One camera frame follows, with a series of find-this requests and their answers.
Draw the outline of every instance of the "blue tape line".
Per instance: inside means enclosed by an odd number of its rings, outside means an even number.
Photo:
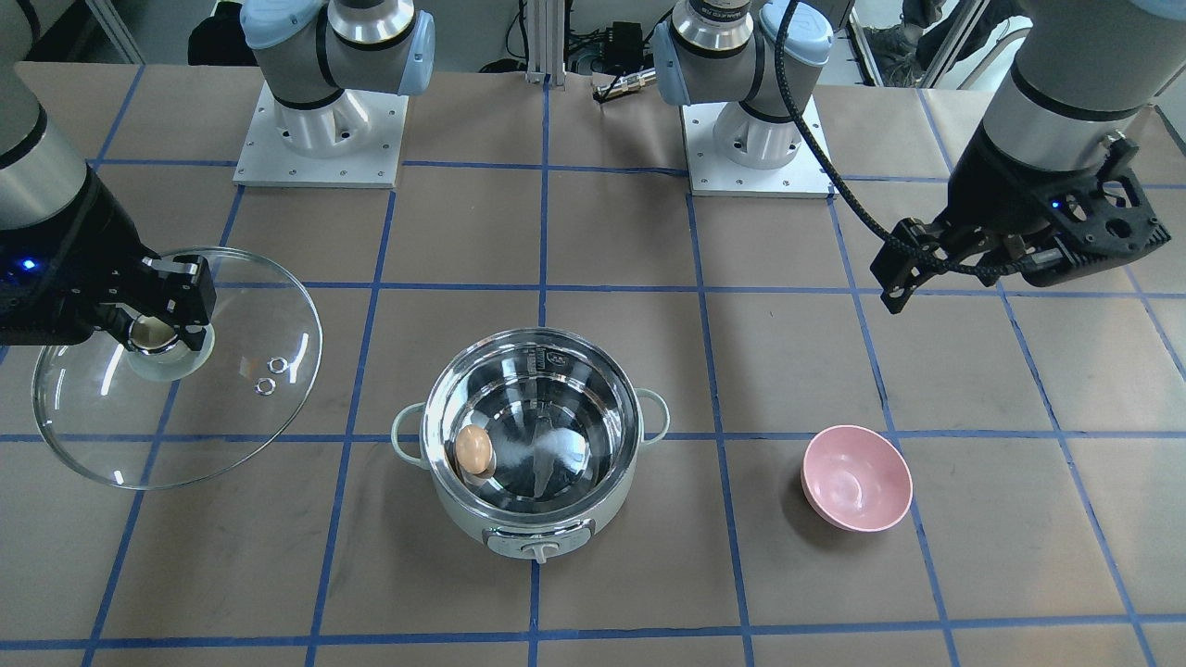
[[[120,131],[120,123],[123,122],[123,115],[128,113],[128,106],[132,104],[132,96],[136,94],[136,88],[140,87],[140,78],[145,75],[145,65],[136,68],[136,75],[132,78],[132,85],[128,85],[128,93],[123,96],[123,103],[120,104],[119,113],[115,114],[115,120],[111,121],[111,129],[108,131],[107,138],[103,139],[103,146],[98,150],[98,154],[95,157],[95,166],[93,167],[95,172],[103,165],[103,160],[107,158],[107,151],[111,147],[111,141],[115,140],[115,133]]]
[[[688,170],[686,169],[671,169],[671,167],[606,167],[606,166],[591,166],[591,165],[548,165],[548,169],[553,171],[575,171],[585,173],[655,173],[661,176],[675,176],[678,178],[687,178]]]
[[[918,93],[918,101],[923,104],[923,113],[926,115],[926,122],[931,126],[931,134],[935,135],[935,141],[939,145],[939,154],[943,155],[943,164],[948,165],[948,172],[951,172],[954,165],[951,163],[951,154],[948,153],[948,146],[943,141],[943,135],[939,134],[939,126],[935,123],[935,116],[931,115],[931,106],[926,103],[926,95],[923,95],[922,88],[916,88]]]
[[[540,288],[540,285],[515,284],[515,282],[508,282],[506,285],[498,285],[498,284],[463,285],[463,284],[449,284],[449,282],[380,282],[377,287],[380,290],[451,290],[451,291],[470,290],[474,292],[534,292]]]
[[[1091,532],[1095,534],[1096,541],[1099,544],[1099,551],[1103,553],[1104,561],[1108,564],[1108,571],[1111,573],[1112,582],[1116,585],[1116,592],[1120,595],[1121,603],[1124,605],[1127,620],[1133,625],[1133,631],[1136,633],[1136,641],[1141,646],[1141,653],[1144,654],[1146,663],[1148,667],[1156,667],[1156,660],[1153,658],[1153,650],[1149,648],[1149,642],[1144,636],[1144,629],[1141,628],[1141,622],[1136,616],[1136,609],[1133,606],[1131,598],[1129,598],[1128,587],[1124,585],[1124,580],[1120,574],[1120,568],[1116,566],[1116,559],[1112,558],[1111,547],[1108,546],[1108,539],[1104,536],[1103,528],[1099,526],[1099,519],[1096,517],[1096,510],[1091,506],[1091,498],[1088,496],[1088,489],[1083,484],[1083,478],[1079,476],[1079,469],[1075,463],[1075,456],[1072,456],[1071,447],[1066,444],[1066,436],[1058,423],[1058,417],[1054,414],[1054,407],[1050,402],[1050,395],[1046,393],[1046,385],[1042,382],[1041,374],[1038,371],[1038,364],[1034,362],[1033,355],[1029,352],[1029,344],[1026,342],[1025,332],[1021,331],[1021,324],[1018,322],[1016,313],[1013,311],[1013,305],[1009,303],[1008,296],[1006,296],[1005,290],[1002,290],[1000,285],[997,285],[997,293],[1000,294],[1001,303],[1005,304],[1005,312],[1009,317],[1009,323],[1013,325],[1013,333],[1016,336],[1018,344],[1021,347],[1021,355],[1025,357],[1026,364],[1029,367],[1029,374],[1033,376],[1034,383],[1038,386],[1038,393],[1041,395],[1042,405],[1046,407],[1046,415],[1050,418],[1050,424],[1056,431],[1058,446],[1063,451],[1063,457],[1066,460],[1067,469],[1070,470],[1071,479],[1075,482],[1075,490],[1079,494],[1079,502],[1083,503],[1083,509],[1088,513],[1088,520],[1091,523]]]
[[[157,463],[157,455],[160,451],[161,436],[165,433],[165,425],[173,413],[173,404],[177,401],[177,392],[181,382],[174,380],[168,387],[168,395],[165,398],[165,407],[161,409],[160,420],[157,423],[157,434],[148,457],[145,459],[144,471],[140,474],[140,484],[146,485],[152,478],[153,465]],[[95,660],[95,649],[100,637],[103,635],[103,627],[107,625],[107,616],[111,610],[111,599],[115,597],[115,589],[120,583],[120,574],[123,573],[123,561],[128,555],[128,547],[132,545],[132,533],[135,531],[136,520],[140,517],[140,508],[144,504],[145,491],[136,491],[132,498],[132,508],[128,510],[128,519],[123,525],[123,534],[120,536],[120,546],[115,551],[115,561],[111,563],[111,572],[107,577],[107,587],[103,589],[103,597],[98,603],[98,612],[95,615],[95,624],[90,630],[90,639],[87,642],[87,652],[82,658],[82,667],[90,667]]]
[[[725,447],[725,421],[721,418],[721,400],[716,385],[716,360],[713,356],[713,333],[708,323],[708,294],[704,292],[704,269],[700,255],[700,233],[696,228],[696,207],[691,193],[684,195],[688,207],[688,229],[691,234],[691,259],[696,269],[696,297],[700,304],[701,336],[704,341],[704,362],[708,371],[708,394],[713,405],[713,430],[716,436],[716,465],[721,476],[721,495],[725,502],[725,527],[729,535],[729,559],[733,564],[733,587],[738,599],[738,620],[741,622],[741,647],[746,667],[754,667],[753,637],[750,629],[750,602],[746,597],[745,574],[741,571],[741,550],[738,546],[737,517],[733,513],[733,488],[729,484],[728,452]]]
[[[1186,623],[1186,614],[1142,614],[1142,623]]]
[[[942,630],[938,621],[887,621],[880,623],[804,623],[797,625],[755,625],[755,635],[846,635],[861,633],[918,633]]]
[[[87,640],[0,640],[0,652],[81,650],[87,644]]]
[[[540,312],[538,324],[548,324],[548,139],[551,134],[551,89],[548,85],[551,75],[543,77],[543,140],[540,148],[542,170],[540,171]],[[540,564],[531,561],[530,591],[528,608],[528,644],[527,666],[537,667],[540,662]]]
[[[540,312],[538,325],[548,322],[548,136],[551,133],[551,90],[548,77],[543,85],[543,142],[540,148]]]
[[[511,169],[511,170],[528,170],[528,171],[537,171],[543,169],[543,165],[523,165],[514,163],[452,163],[452,161],[438,161],[438,160],[403,160],[400,164],[403,166],[426,166],[426,167],[439,167],[439,169]]]
[[[548,285],[550,292],[687,292],[694,293],[691,285]]]
[[[946,178],[940,178],[937,176],[873,176],[862,173],[850,173],[841,174],[844,180],[852,180],[854,183],[938,183],[945,184]]]
[[[218,237],[218,244],[223,248],[230,246],[230,231],[235,227],[235,218],[238,217],[238,207],[243,203],[243,191],[247,190],[242,185],[235,186],[235,198],[230,202],[230,211],[227,214],[227,224],[223,225],[222,236]]]
[[[540,662],[540,564],[531,561],[531,611],[528,618],[527,665],[536,667]]]
[[[712,628],[639,628],[639,629],[588,629],[588,630],[543,630],[540,637],[544,641],[581,641],[581,640],[642,640],[671,637],[738,637],[744,633],[738,625],[718,625]]]
[[[310,290],[442,290],[442,291],[470,291],[470,292],[534,292],[540,288],[538,282],[374,282],[365,281],[333,281],[333,280],[306,280],[301,281]],[[244,288],[244,290],[287,290],[287,282],[247,282],[225,281],[216,282],[216,287]],[[719,285],[706,286],[709,294],[868,294],[881,293],[875,287],[792,287],[792,286],[738,286]],[[646,292],[646,293],[693,293],[699,291],[693,285],[566,285],[548,284],[549,292]],[[1038,292],[1029,290],[1006,290],[1009,297],[1021,297],[1025,299],[1141,299],[1142,294],[1136,292]],[[997,294],[991,287],[986,288],[927,288],[916,292],[920,297],[975,297],[996,299]],[[1150,300],[1181,300],[1186,299],[1186,293],[1172,292],[1147,292],[1143,298]]]
[[[1152,614],[1140,616],[1142,623],[1186,623],[1186,614]],[[950,621],[957,630],[994,628],[1056,628],[1127,624],[1124,615],[1098,616],[1037,616],[1002,618],[964,618]],[[752,635],[844,635],[873,633],[912,633],[942,630],[938,621],[884,621],[868,623],[803,623],[788,625],[753,625]],[[540,641],[581,640],[629,640],[672,637],[729,637],[741,636],[740,625],[715,625],[704,628],[637,628],[637,629],[556,629],[540,630]],[[88,640],[0,640],[0,652],[78,650],[89,643],[97,649],[142,648],[230,648],[230,647],[312,647],[312,646],[400,646],[400,644],[455,644],[455,643],[512,643],[527,642],[531,633],[408,633],[408,634],[338,634],[310,636],[198,636],[198,637],[116,637],[89,642]]]
[[[391,239],[391,227],[395,220],[395,192],[388,195],[387,212],[383,216],[383,234],[378,242],[378,255],[375,259],[374,286],[370,301],[366,305],[366,322],[363,324],[363,339],[358,351],[358,368],[355,370],[355,383],[350,395],[350,412],[346,414],[346,437],[342,443],[342,459],[338,462],[338,482],[333,489],[333,507],[330,510],[330,528],[325,536],[325,557],[321,559],[321,576],[317,585],[317,601],[313,604],[313,622],[310,624],[310,637],[313,643],[305,652],[306,667],[313,667],[317,661],[317,640],[321,634],[321,620],[325,615],[325,601],[330,591],[330,573],[333,570],[333,553],[337,548],[338,526],[342,520],[342,504],[346,495],[346,474],[350,471],[350,451],[353,445],[355,425],[358,420],[358,406],[362,402],[363,380],[366,375],[366,357],[370,354],[371,333],[375,330],[375,313],[378,310],[378,281],[383,275],[387,261],[387,246]]]
[[[235,160],[154,160],[154,159],[123,159],[123,158],[96,158],[96,164],[125,165],[125,166],[211,166],[211,167],[235,167]]]
[[[1071,439],[1084,440],[1186,440],[1186,431],[1007,431],[1007,430],[958,430],[958,428],[933,428],[933,430],[903,430],[882,431],[887,438],[901,439],[933,439],[933,438],[964,438],[964,439],[1056,439],[1059,433]],[[199,443],[203,440],[223,440],[228,443],[254,443],[267,437],[263,433],[172,433],[160,437],[161,443]],[[727,442],[739,440],[810,440],[815,432],[810,431],[726,431],[722,433],[709,433],[702,431],[671,431],[667,434],[668,440],[716,440],[718,437]],[[153,436],[144,433],[74,433],[63,434],[59,438],[70,443],[151,443]],[[340,433],[281,433],[276,436],[278,443],[343,443],[345,436]],[[389,433],[355,433],[351,440],[355,443],[387,443]],[[419,442],[414,434],[400,436],[401,443]],[[13,444],[42,444],[44,439],[33,433],[0,434],[0,443]]]
[[[951,621],[957,630],[987,628],[1057,628],[1065,625],[1124,625],[1128,616],[1042,616],[1037,618],[967,618]]]
[[[856,310],[856,319],[861,326],[861,337],[865,339],[865,349],[869,357],[869,366],[873,371],[873,381],[878,388],[878,398],[881,401],[881,414],[885,418],[886,427],[897,431],[893,421],[893,412],[890,409],[890,396],[886,392],[885,379],[881,375],[881,364],[878,362],[876,348],[873,345],[873,336],[869,332],[869,324],[865,317],[865,307],[861,305],[861,297],[856,292],[856,278],[853,275],[853,265],[848,256],[848,246],[844,243],[844,233],[840,229],[840,216],[836,214],[835,199],[828,199],[828,214],[831,216],[831,228],[836,234],[836,243],[840,247],[840,258],[844,265],[844,274],[848,277],[848,286],[853,290],[853,307]],[[901,443],[897,438],[890,438],[894,447],[901,451]],[[926,538],[926,529],[923,527],[923,515],[918,508],[918,497],[910,503],[910,516],[914,522],[914,534],[918,536],[918,547],[923,554],[923,563],[926,566],[926,577],[931,584],[931,596],[935,598],[935,610],[939,617],[943,629],[943,641],[948,647],[948,658],[951,667],[959,667],[959,653],[956,649],[955,635],[948,618],[946,603],[943,601],[943,589],[939,586],[939,574],[935,568],[935,560],[931,557],[931,545]]]
[[[527,633],[416,633],[407,635],[321,635],[319,646],[389,646],[417,643],[506,643],[527,641]]]
[[[1161,337],[1161,344],[1166,347],[1166,351],[1169,352],[1169,358],[1173,360],[1174,367],[1178,368],[1178,375],[1186,380],[1186,367],[1182,366],[1181,357],[1178,356],[1178,351],[1174,350],[1173,343],[1169,341],[1169,336],[1166,335],[1166,329],[1161,325],[1161,320],[1158,319],[1158,313],[1153,312],[1153,304],[1149,299],[1144,297],[1144,292],[1141,291],[1141,282],[1136,279],[1136,273],[1133,272],[1131,265],[1124,266],[1124,273],[1128,274],[1128,280],[1133,284],[1133,288],[1136,290],[1137,297],[1141,298],[1141,304],[1144,306],[1144,312],[1149,315],[1149,319],[1153,322],[1153,328],[1158,330],[1158,336]]]

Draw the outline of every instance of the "glass pot lid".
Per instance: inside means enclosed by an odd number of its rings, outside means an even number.
[[[164,489],[225,472],[275,439],[313,387],[321,323],[305,286],[246,250],[187,248],[165,259],[184,254],[206,258],[215,277],[217,301],[199,352],[158,347],[146,325],[141,337],[153,354],[96,333],[45,348],[37,361],[42,437],[91,479]]]

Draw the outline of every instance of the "blue tape grid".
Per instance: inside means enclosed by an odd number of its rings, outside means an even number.
[[[145,166],[210,166],[210,167],[231,167],[235,165],[234,161],[228,160],[149,160],[149,159],[107,159],[107,152],[119,131],[120,123],[122,122],[127,109],[132,102],[133,96],[139,87],[140,80],[144,75],[144,68],[139,68],[135,77],[133,78],[127,95],[125,96],[123,103],[111,125],[111,129],[108,133],[98,155],[90,160],[94,169],[97,171],[104,164],[115,165],[145,165]],[[836,217],[835,203],[829,199],[828,207],[829,212],[833,218],[834,231],[836,233],[837,243],[841,249],[841,258],[844,263],[846,277],[848,280],[847,287],[780,287],[780,286],[706,286],[703,281],[703,273],[700,258],[700,244],[699,235],[695,221],[695,210],[691,197],[687,197],[688,216],[689,216],[689,229],[693,239],[693,252],[696,268],[696,285],[695,286],[629,286],[629,285],[550,285],[547,281],[547,233],[548,233],[548,173],[550,171],[576,171],[576,172],[602,172],[602,173],[661,173],[672,177],[687,177],[687,171],[669,169],[669,167],[597,167],[597,166],[582,166],[582,165],[551,165],[549,164],[548,155],[548,141],[550,133],[550,102],[549,102],[549,90],[544,87],[543,94],[543,155],[542,163],[540,165],[525,165],[525,164],[495,164],[495,163],[451,163],[451,161],[426,161],[426,160],[406,160],[403,164],[412,167],[438,167],[438,169],[512,169],[512,170],[538,170],[541,172],[541,247],[540,247],[540,282],[537,285],[452,285],[452,284],[401,284],[401,282],[383,282],[382,268],[385,260],[385,249],[389,241],[391,224],[395,210],[395,195],[393,193],[389,203],[388,210],[384,218],[384,228],[382,242],[380,244],[380,252],[376,260],[375,277],[371,282],[307,282],[310,287],[320,288],[369,288],[371,291],[370,304],[368,307],[368,318],[364,328],[363,343],[359,351],[359,362],[355,376],[355,386],[351,395],[351,407],[347,417],[347,426],[345,439],[340,436],[332,434],[293,434],[287,433],[281,436],[279,439],[282,442],[313,442],[313,443],[337,443],[343,442],[342,459],[339,462],[337,487],[334,489],[333,509],[331,512],[330,531],[326,539],[326,551],[323,560],[321,576],[318,586],[318,598],[314,605],[314,616],[311,623],[310,634],[307,636],[267,636],[267,637],[162,637],[162,639],[151,639],[151,637],[133,637],[133,639],[103,639],[102,630],[107,621],[107,615],[110,609],[111,599],[114,598],[115,589],[119,584],[120,573],[122,571],[123,561],[127,555],[128,546],[135,528],[136,519],[142,506],[144,493],[138,493],[133,498],[132,507],[128,512],[128,517],[126,521],[123,534],[121,535],[120,546],[116,551],[115,560],[111,566],[110,576],[108,577],[107,587],[104,589],[103,598],[100,604],[100,610],[96,615],[96,620],[88,639],[84,640],[2,640],[0,641],[0,650],[59,650],[59,649],[83,649],[83,667],[88,667],[94,659],[94,654],[100,649],[119,649],[119,648],[181,648],[181,647],[307,647],[306,653],[306,665],[312,666],[315,662],[317,647],[319,646],[334,646],[334,644],[400,644],[400,643],[470,643],[470,642],[523,642],[529,643],[529,667],[536,667],[537,662],[537,647],[540,641],[567,641],[567,640],[591,640],[591,639],[637,639],[637,637],[693,637],[693,636],[740,636],[744,641],[745,647],[745,661],[747,667],[753,666],[753,652],[751,637],[754,635],[802,635],[802,634],[843,634],[843,633],[885,633],[885,631],[923,631],[923,630],[940,630],[944,634],[945,643],[948,646],[949,656],[954,666],[958,666],[958,655],[955,650],[955,644],[951,639],[951,631],[954,629],[971,629],[971,628],[1018,628],[1018,627],[1056,627],[1056,625],[1095,625],[1095,624],[1131,624],[1134,631],[1137,635],[1141,649],[1146,656],[1148,665],[1155,665],[1152,652],[1149,649],[1148,642],[1144,637],[1142,625],[1144,624],[1162,624],[1162,623],[1186,623],[1186,614],[1167,614],[1167,615],[1139,615],[1133,608],[1131,601],[1127,593],[1123,580],[1121,579],[1120,572],[1116,567],[1115,559],[1111,555],[1110,547],[1107,542],[1107,538],[1099,527],[1098,520],[1091,508],[1090,500],[1088,498],[1085,487],[1083,481],[1078,475],[1075,466],[1071,452],[1067,449],[1067,438],[1173,438],[1181,439],[1186,438],[1186,432],[1139,432],[1139,431],[1099,431],[1099,432],[1082,432],[1082,431],[1065,431],[1058,424],[1057,417],[1053,413],[1048,396],[1046,394],[1045,387],[1042,385],[1041,377],[1038,373],[1037,366],[1033,362],[1033,357],[1029,354],[1028,344],[1026,343],[1025,335],[1021,331],[1020,324],[1015,318],[1012,305],[1009,303],[1010,297],[1025,297],[1025,298],[1126,298],[1126,299],[1139,299],[1146,307],[1150,320],[1153,322],[1159,336],[1161,337],[1167,352],[1171,355],[1179,373],[1186,377],[1186,370],[1181,362],[1181,357],[1175,351],[1173,344],[1171,343],[1168,336],[1165,332],[1163,326],[1158,320],[1158,317],[1150,305],[1150,301],[1159,299],[1186,299],[1184,293],[1154,293],[1144,292],[1139,284],[1136,275],[1130,268],[1126,267],[1130,282],[1133,284],[1133,292],[1051,292],[1051,291],[1027,291],[1027,290],[1003,290],[997,286],[995,291],[993,290],[920,290],[920,294],[932,294],[932,296],[959,296],[959,297],[988,297],[999,298],[1006,307],[1009,316],[1010,323],[1014,328],[1014,332],[1018,337],[1019,345],[1022,349],[1022,354],[1029,364],[1031,373],[1038,385],[1039,392],[1045,402],[1047,414],[1051,419],[1052,430],[1051,431],[1008,431],[1008,430],[931,430],[931,431],[898,431],[893,424],[893,417],[890,411],[890,406],[885,400],[885,386],[880,376],[880,366],[876,360],[876,351],[873,345],[872,337],[868,331],[867,322],[865,319],[862,305],[860,303],[861,294],[878,294],[879,291],[874,288],[859,288],[855,285],[855,277],[853,274],[853,268],[849,262],[849,256],[847,248],[844,246],[843,234],[839,225],[839,218]],[[943,144],[943,139],[938,133],[935,119],[931,114],[930,106],[926,102],[925,96],[919,93],[919,100],[923,104],[924,113],[926,115],[927,122],[935,134],[936,141],[938,142],[939,151],[943,155],[944,163],[948,167],[951,167],[951,159]],[[943,184],[946,183],[945,178],[933,178],[933,177],[893,177],[893,176],[865,176],[865,174],[849,174],[846,177],[853,182],[887,182],[887,183],[933,183]],[[1186,190],[1186,184],[1166,183],[1166,184],[1146,184],[1146,189],[1150,190]],[[231,229],[242,202],[244,189],[242,186],[236,189],[235,198],[231,204],[231,209],[228,214],[227,224],[223,229],[223,234],[219,239],[219,243],[225,246],[229,242]],[[357,418],[358,404],[361,400],[361,389],[363,385],[363,377],[365,373],[365,362],[369,350],[370,335],[374,326],[375,311],[377,307],[378,296],[384,290],[490,290],[490,291],[538,291],[540,292],[540,324],[546,324],[547,310],[546,310],[546,293],[549,291],[591,291],[591,292],[695,292],[700,300],[701,309],[701,324],[702,333],[704,339],[704,355],[706,363],[708,366],[709,374],[709,386],[712,393],[713,402],[713,417],[714,417],[714,432],[712,433],[671,433],[669,438],[671,439],[699,439],[699,440],[713,440],[718,446],[718,459],[720,465],[722,494],[725,497],[726,507],[726,523],[729,532],[729,548],[731,557],[733,559],[733,571],[734,582],[738,596],[738,608],[740,625],[738,627],[713,627],[713,628],[689,628],[689,629],[674,629],[674,628],[642,628],[631,630],[610,629],[610,630],[581,630],[581,629],[565,629],[565,630],[541,630],[540,629],[540,567],[533,564],[530,568],[530,586],[531,586],[531,601],[530,601],[530,617],[529,617],[529,629],[527,633],[441,633],[441,634],[397,634],[397,635],[324,635],[320,633],[321,618],[324,616],[325,598],[329,587],[329,576],[332,570],[333,564],[333,551],[337,539],[337,527],[340,519],[342,503],[345,493],[346,474],[349,471],[349,459],[350,450],[353,443],[382,443],[388,439],[387,433],[355,433],[355,420]],[[726,432],[723,430],[723,424],[720,417],[720,402],[716,390],[716,377],[715,377],[715,361],[713,357],[712,347],[712,335],[708,317],[707,306],[707,294],[710,293],[831,293],[831,294],[850,294],[854,301],[854,309],[856,311],[857,320],[861,325],[862,336],[865,338],[867,354],[869,356],[871,369],[873,371],[874,382],[878,385],[879,393],[882,398],[882,409],[886,418],[886,424],[888,430],[886,432],[887,437],[897,446],[900,447],[899,440],[901,438],[1052,438],[1059,442],[1059,445],[1067,459],[1067,465],[1071,470],[1072,478],[1075,481],[1076,488],[1079,493],[1079,497],[1088,512],[1092,529],[1096,534],[1099,547],[1105,557],[1109,565],[1111,576],[1116,583],[1117,591],[1123,601],[1126,614],[1124,615],[1105,615],[1105,616],[1059,616],[1059,617],[1034,617],[1034,618],[978,618],[978,620],[950,620],[946,617],[944,609],[942,591],[938,584],[938,577],[935,571],[933,563],[930,557],[930,551],[926,542],[925,531],[923,529],[922,514],[918,509],[917,503],[911,508],[912,520],[916,526],[916,533],[918,534],[919,546],[922,548],[924,560],[926,563],[927,574],[932,586],[932,592],[936,599],[936,608],[938,611],[938,621],[920,621],[920,622],[890,622],[890,623],[840,623],[840,624],[802,624],[802,625],[752,625],[748,618],[748,609],[745,597],[745,578],[741,570],[740,553],[737,541],[735,522],[733,517],[732,507],[732,494],[729,489],[728,478],[728,458],[726,451],[727,442],[735,440],[753,440],[753,439],[771,439],[771,440],[808,440],[814,436],[814,433],[801,433],[801,432]],[[0,347],[0,363],[2,363],[7,356],[8,348]],[[79,439],[94,439],[94,440],[129,440],[138,439],[139,442],[152,442],[152,449],[149,456],[145,463],[145,470],[142,474],[142,479],[147,481],[152,466],[155,460],[155,452],[161,443],[164,442],[183,442],[186,439],[200,439],[209,436],[178,436],[171,434],[166,436],[164,433],[165,425],[168,421],[171,407],[173,400],[176,399],[177,385],[171,388],[168,400],[166,401],[166,407],[162,411],[161,420],[158,426],[158,431],[151,438],[148,437],[127,437],[127,436],[103,436],[95,434],[82,437]],[[231,436],[231,438],[240,437],[243,439],[250,438],[249,436]],[[8,443],[40,443],[40,438],[37,436],[23,436],[23,434],[0,434],[0,442]]]
[[[383,234],[380,237],[378,256],[375,260],[374,285],[383,277],[383,263],[387,260],[387,243],[391,237],[391,221],[395,217],[395,192],[388,196],[387,214],[383,218]],[[371,287],[370,303],[366,306],[366,323],[363,326],[362,349],[358,352],[358,368],[355,371],[355,385],[350,395],[350,412],[346,415],[346,437],[342,443],[342,459],[338,463],[338,483],[333,491],[333,508],[330,512],[330,531],[325,539],[325,558],[321,561],[321,578],[317,585],[317,602],[313,605],[313,622],[310,627],[308,650],[305,653],[305,666],[313,667],[317,661],[317,640],[321,635],[321,620],[325,615],[325,601],[330,592],[330,572],[333,568],[333,553],[338,540],[338,523],[342,519],[342,504],[346,494],[346,474],[350,470],[350,451],[355,442],[355,424],[358,418],[358,405],[362,402],[363,379],[366,374],[366,356],[370,351],[370,338],[375,329],[375,311],[378,309],[380,291]]]
[[[721,419],[721,401],[716,385],[716,360],[713,356],[713,335],[708,316],[708,294],[704,292],[704,271],[700,255],[700,233],[696,229],[696,207],[691,195],[684,196],[688,207],[688,228],[691,233],[693,262],[696,269],[696,298],[700,303],[701,336],[704,339],[704,362],[708,370],[708,395],[713,405],[713,431],[716,436],[716,464],[721,475],[721,494],[725,500],[725,527],[729,535],[729,559],[733,564],[733,586],[738,599],[738,620],[741,623],[741,648],[746,667],[753,667],[753,629],[750,625],[750,603],[745,592],[745,574],[741,571],[741,550],[738,545],[737,517],[733,513],[733,488],[729,482],[728,451],[725,446],[725,423]]]
[[[886,393],[885,380],[881,377],[881,364],[878,362],[878,352],[873,345],[873,336],[869,333],[869,324],[865,318],[865,307],[861,305],[861,297],[856,292],[856,277],[853,274],[853,265],[848,255],[848,246],[844,243],[844,233],[840,229],[840,217],[836,215],[836,202],[835,196],[828,197],[828,212],[831,216],[831,227],[836,234],[836,243],[840,246],[840,258],[844,265],[844,275],[848,278],[848,285],[853,288],[853,307],[856,310],[856,319],[861,326],[861,337],[865,339],[866,354],[869,356],[869,366],[873,371],[873,381],[878,387],[878,396],[881,400],[881,413],[886,421],[886,427],[891,431],[897,431],[894,425],[893,413],[890,409],[890,398]],[[901,451],[901,442],[898,438],[891,438],[894,447],[901,452],[903,457],[906,456]],[[923,563],[926,565],[926,577],[931,585],[931,596],[935,598],[935,610],[939,617],[939,627],[943,630],[943,642],[948,649],[948,658],[951,660],[951,667],[959,667],[959,654],[956,650],[955,635],[951,633],[951,623],[948,618],[946,604],[943,602],[943,590],[939,587],[939,576],[935,570],[935,560],[931,558],[930,542],[926,539],[926,531],[923,528],[923,515],[918,508],[918,497],[910,504],[910,516],[914,523],[914,534],[918,536],[918,547],[923,554]]]

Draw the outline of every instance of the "light blue joint cap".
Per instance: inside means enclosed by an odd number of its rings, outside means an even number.
[[[262,51],[300,32],[320,9],[320,0],[247,0],[238,23],[247,45]]]
[[[421,11],[412,33],[408,63],[403,65],[403,78],[396,95],[420,95],[428,89],[433,78],[433,62],[436,59],[436,27],[433,15]]]
[[[759,23],[761,31],[771,42],[778,37],[778,26],[783,23],[783,14],[790,0],[770,0],[761,7]],[[801,63],[822,68],[828,64],[828,53],[831,52],[831,43],[835,36],[831,32],[831,24],[828,17],[821,14],[815,7],[799,2],[795,7],[795,15],[791,17],[791,25],[786,30],[786,55]]]
[[[1155,17],[1172,21],[1186,21],[1186,0],[1129,0]]]
[[[688,83],[683,80],[683,70],[680,68],[680,57],[671,40],[668,21],[655,28],[651,44],[655,49],[655,75],[659,80],[659,95],[663,96],[663,101],[674,107],[690,104],[691,96],[688,94]]]

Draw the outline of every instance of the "white mounting plate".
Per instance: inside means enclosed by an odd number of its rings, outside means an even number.
[[[795,197],[822,198],[833,191],[831,180],[820,167],[805,142],[799,142],[795,155],[782,169],[761,170],[741,166],[719,153],[713,144],[713,123],[725,108],[725,102],[681,107],[683,145],[688,152],[688,177],[691,193],[702,197]],[[820,127],[815,100],[808,100],[803,120],[815,128],[825,155],[828,144]]]
[[[395,188],[408,99],[355,90],[371,119],[363,144],[344,155],[311,158],[293,152],[276,128],[275,101],[263,84],[235,169],[235,183],[257,188]]]

